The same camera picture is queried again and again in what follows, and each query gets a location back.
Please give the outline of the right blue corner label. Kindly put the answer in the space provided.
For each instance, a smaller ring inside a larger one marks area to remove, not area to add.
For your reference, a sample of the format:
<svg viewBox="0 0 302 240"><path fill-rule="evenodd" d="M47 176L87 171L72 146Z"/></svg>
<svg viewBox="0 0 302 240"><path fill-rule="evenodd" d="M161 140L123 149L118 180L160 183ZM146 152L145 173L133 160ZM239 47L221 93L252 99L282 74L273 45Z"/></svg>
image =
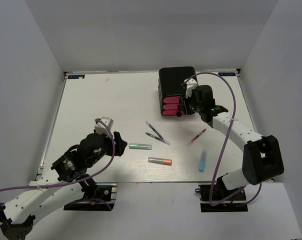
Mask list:
<svg viewBox="0 0 302 240"><path fill-rule="evenodd" d="M235 72L219 72L218 75L221 77L236 77L237 76Z"/></svg>

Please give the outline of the red pen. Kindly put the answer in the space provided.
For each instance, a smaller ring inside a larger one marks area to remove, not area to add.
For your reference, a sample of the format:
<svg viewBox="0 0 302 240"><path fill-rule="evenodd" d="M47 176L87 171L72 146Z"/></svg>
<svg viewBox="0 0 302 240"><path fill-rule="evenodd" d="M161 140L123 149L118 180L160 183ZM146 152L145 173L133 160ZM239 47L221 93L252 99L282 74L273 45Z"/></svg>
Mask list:
<svg viewBox="0 0 302 240"><path fill-rule="evenodd" d="M206 128L204 128L200 133L198 133L190 142L194 143L195 140L197 140L202 134L204 134L207 131Z"/></svg>

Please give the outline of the blue highlighter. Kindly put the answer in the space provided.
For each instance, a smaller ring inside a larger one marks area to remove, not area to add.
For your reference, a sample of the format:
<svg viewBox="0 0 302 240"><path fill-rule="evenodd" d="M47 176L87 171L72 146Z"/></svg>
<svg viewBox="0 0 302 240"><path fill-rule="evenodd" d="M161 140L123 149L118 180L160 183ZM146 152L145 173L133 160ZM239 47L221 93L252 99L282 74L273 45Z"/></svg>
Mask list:
<svg viewBox="0 0 302 240"><path fill-rule="evenodd" d="M205 166L206 166L206 159L207 159L207 152L205 150L203 150L201 152L201 156L200 156L200 160L198 163L198 171L203 173L205 170Z"/></svg>

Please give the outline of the orange highlighter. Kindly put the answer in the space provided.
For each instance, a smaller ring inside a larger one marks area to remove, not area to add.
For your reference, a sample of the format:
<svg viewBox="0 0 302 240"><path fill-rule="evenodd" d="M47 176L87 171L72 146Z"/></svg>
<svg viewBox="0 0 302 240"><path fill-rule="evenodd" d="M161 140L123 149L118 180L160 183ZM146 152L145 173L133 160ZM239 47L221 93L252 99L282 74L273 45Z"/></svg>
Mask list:
<svg viewBox="0 0 302 240"><path fill-rule="evenodd" d="M159 157L148 157L147 161L153 164L171 166L173 161L167 158L159 158Z"/></svg>

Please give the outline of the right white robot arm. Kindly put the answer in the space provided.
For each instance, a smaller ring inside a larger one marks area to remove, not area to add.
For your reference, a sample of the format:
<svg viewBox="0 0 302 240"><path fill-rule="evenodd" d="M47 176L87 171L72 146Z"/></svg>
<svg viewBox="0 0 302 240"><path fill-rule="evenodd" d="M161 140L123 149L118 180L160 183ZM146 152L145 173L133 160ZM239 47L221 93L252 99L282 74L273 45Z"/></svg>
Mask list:
<svg viewBox="0 0 302 240"><path fill-rule="evenodd" d="M217 195L227 200L247 185L258 185L284 173L279 142L273 135L263 136L238 122L229 111L217 105L208 85L185 83L180 105L187 115L198 113L203 122L224 134L243 153L240 169L219 177Z"/></svg>

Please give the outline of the pink top drawer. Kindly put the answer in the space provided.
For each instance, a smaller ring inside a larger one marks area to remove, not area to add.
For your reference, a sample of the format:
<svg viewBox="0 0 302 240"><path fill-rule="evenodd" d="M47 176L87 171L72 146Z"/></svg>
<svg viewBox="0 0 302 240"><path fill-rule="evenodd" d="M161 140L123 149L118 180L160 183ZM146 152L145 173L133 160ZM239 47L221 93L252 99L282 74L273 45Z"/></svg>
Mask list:
<svg viewBox="0 0 302 240"><path fill-rule="evenodd" d="M170 96L170 97L165 97L162 99L163 103L168 105L168 104L178 104L180 102L181 97L180 96Z"/></svg>

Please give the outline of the left blue corner label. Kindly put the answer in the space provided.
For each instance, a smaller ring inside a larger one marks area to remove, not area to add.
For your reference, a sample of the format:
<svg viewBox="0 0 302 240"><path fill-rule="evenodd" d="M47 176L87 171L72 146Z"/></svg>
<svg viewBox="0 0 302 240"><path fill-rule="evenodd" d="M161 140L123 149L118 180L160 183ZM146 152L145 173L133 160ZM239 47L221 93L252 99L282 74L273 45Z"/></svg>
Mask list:
<svg viewBox="0 0 302 240"><path fill-rule="evenodd" d="M84 74L76 74L76 75L68 75L67 79L71 79L71 80L78 80L78 79L84 79L85 75Z"/></svg>

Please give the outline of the pink drawer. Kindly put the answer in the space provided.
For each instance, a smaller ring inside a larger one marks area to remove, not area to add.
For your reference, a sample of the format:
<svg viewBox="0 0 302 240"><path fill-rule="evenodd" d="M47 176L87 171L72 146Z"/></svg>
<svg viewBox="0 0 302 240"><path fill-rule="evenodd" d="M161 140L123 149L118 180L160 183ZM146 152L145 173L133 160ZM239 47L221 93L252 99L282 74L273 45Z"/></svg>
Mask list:
<svg viewBox="0 0 302 240"><path fill-rule="evenodd" d="M162 116L164 117L172 117L172 116L176 116L176 117L181 117L184 115L184 113L178 109L170 109L170 110L164 110L161 113Z"/></svg>
<svg viewBox="0 0 302 240"><path fill-rule="evenodd" d="M168 104L178 104L180 102L181 97L180 96L170 96L170 97L165 97L162 99L163 103L168 105Z"/></svg>
<svg viewBox="0 0 302 240"><path fill-rule="evenodd" d="M179 103L167 103L162 105L163 111L178 111L179 110Z"/></svg>

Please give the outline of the purple pen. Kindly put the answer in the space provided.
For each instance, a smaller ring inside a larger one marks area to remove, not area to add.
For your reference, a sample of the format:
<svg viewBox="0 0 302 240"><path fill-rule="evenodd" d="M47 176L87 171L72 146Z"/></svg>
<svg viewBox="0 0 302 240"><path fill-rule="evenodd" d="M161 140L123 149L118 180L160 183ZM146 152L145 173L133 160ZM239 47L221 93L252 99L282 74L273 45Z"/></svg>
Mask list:
<svg viewBox="0 0 302 240"><path fill-rule="evenodd" d="M146 120L145 124L160 138L160 139L164 139L160 133Z"/></svg>

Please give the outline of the green pen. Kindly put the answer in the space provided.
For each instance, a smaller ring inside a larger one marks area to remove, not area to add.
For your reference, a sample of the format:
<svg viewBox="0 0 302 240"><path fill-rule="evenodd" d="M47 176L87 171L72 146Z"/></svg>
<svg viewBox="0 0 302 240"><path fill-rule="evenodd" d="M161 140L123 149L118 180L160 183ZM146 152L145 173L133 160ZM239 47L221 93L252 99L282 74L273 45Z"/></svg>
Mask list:
<svg viewBox="0 0 302 240"><path fill-rule="evenodd" d="M153 135L153 134L151 134L151 133L146 132L145 134L146 134L147 136L149 136L149 137L151 137L151 138L157 140L157 141L160 141L160 142L162 142L162 143L168 145L168 146L171 145L171 143L170 143L169 141L166 141L166 140L164 140L164 139L162 139L162 138L160 138L160 137L158 137L158 136L155 136L155 135Z"/></svg>

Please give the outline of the pink bottom drawer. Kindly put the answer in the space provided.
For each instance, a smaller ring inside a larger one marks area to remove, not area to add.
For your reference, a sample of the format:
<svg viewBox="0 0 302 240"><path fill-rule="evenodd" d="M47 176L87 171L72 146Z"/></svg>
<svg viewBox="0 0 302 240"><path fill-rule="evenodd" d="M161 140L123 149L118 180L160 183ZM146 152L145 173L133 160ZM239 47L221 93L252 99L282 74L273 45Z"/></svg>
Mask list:
<svg viewBox="0 0 302 240"><path fill-rule="evenodd" d="M170 109L170 110L164 110L161 113L162 116L164 117L172 117L172 116L176 116L176 117L181 117L184 115L184 113L178 109Z"/></svg>

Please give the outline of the green highlighter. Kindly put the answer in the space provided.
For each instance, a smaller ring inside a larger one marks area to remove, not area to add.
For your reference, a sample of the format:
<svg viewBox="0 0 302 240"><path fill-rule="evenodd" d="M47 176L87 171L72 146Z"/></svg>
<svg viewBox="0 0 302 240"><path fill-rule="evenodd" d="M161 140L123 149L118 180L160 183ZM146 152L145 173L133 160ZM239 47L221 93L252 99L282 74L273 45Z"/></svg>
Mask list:
<svg viewBox="0 0 302 240"><path fill-rule="evenodd" d="M144 144L144 143L129 143L129 149L133 150L152 150L151 144Z"/></svg>

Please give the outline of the black drawer cabinet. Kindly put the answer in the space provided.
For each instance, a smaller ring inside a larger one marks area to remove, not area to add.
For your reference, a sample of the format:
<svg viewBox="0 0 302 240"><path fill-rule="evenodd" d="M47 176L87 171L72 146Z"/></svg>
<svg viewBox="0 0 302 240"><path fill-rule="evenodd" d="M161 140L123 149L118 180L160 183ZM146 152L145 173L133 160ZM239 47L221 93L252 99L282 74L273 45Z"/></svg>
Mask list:
<svg viewBox="0 0 302 240"><path fill-rule="evenodd" d="M192 66L164 67L158 71L158 97L160 113L162 114L163 98L181 96L185 94L182 86L184 80L196 73Z"/></svg>

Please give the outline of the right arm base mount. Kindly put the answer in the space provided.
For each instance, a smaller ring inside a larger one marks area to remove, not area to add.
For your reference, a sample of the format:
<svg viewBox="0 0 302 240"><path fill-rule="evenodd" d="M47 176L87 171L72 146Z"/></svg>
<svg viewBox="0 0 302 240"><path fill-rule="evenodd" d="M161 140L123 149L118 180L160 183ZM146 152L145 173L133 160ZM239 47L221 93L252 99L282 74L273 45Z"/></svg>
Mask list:
<svg viewBox="0 0 302 240"><path fill-rule="evenodd" d="M247 212L248 207L245 205L247 201L246 193L242 189L238 194L229 197L217 206L210 205L210 184L200 184L194 190L199 196L200 210L202 213L240 213Z"/></svg>

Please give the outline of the blue corner label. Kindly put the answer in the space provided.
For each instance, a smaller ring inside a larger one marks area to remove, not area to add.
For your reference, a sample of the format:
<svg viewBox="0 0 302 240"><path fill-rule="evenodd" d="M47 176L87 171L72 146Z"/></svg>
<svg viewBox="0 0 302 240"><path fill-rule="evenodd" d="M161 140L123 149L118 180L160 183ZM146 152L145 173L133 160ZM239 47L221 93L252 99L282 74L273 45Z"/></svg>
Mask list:
<svg viewBox="0 0 302 240"><path fill-rule="evenodd" d="M236 77L237 76L235 72L219 72L218 75L221 77Z"/></svg>
<svg viewBox="0 0 302 240"><path fill-rule="evenodd" d="M71 80L78 80L78 79L84 79L85 75L84 74L76 74L76 75L68 75L67 79L71 79Z"/></svg>

